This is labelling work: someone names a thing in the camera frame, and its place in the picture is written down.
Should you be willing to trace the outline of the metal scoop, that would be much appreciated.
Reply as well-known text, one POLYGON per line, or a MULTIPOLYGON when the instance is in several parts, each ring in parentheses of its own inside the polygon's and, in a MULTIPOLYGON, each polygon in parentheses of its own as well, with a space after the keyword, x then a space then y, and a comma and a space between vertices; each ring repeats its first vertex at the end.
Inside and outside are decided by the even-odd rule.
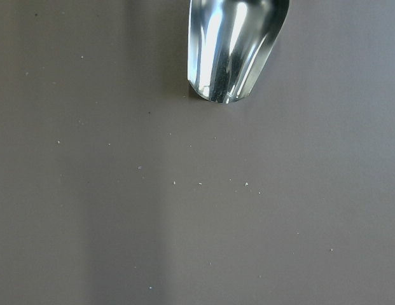
POLYGON ((289 10, 289 1, 190 1, 187 78, 220 104, 250 95, 289 10))

